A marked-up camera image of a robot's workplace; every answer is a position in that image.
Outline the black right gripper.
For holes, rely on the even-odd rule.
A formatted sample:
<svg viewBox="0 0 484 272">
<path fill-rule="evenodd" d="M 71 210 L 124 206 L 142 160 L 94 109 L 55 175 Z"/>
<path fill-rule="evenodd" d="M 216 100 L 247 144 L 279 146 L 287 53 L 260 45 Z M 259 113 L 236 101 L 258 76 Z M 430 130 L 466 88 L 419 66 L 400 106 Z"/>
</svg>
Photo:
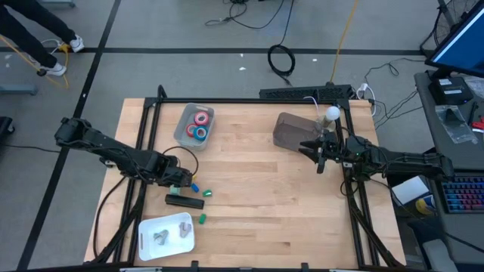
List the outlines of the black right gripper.
<svg viewBox="0 0 484 272">
<path fill-rule="evenodd" d="M 314 163 L 317 163 L 317 173 L 324 172 L 326 161 L 332 160 L 336 163 L 356 162 L 360 155 L 365 151 L 365 139 L 350 136 L 345 144 L 340 144 L 333 138 L 319 138 L 314 141 L 302 141 L 299 143 L 302 154 L 307 156 Z"/>
</svg>

